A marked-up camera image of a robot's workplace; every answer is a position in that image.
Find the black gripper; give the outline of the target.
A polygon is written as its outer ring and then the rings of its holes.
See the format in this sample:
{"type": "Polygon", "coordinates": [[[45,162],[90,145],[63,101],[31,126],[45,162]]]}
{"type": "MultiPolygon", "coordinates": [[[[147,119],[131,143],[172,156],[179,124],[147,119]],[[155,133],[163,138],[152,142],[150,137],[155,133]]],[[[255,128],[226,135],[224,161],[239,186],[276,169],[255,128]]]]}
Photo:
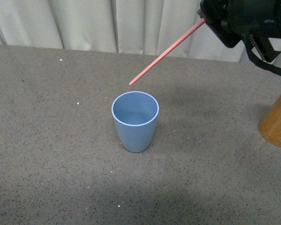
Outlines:
{"type": "Polygon", "coordinates": [[[198,14],[228,48],[248,36],[262,60],[280,54],[269,39],[281,39],[281,0],[203,0],[198,14]]]}

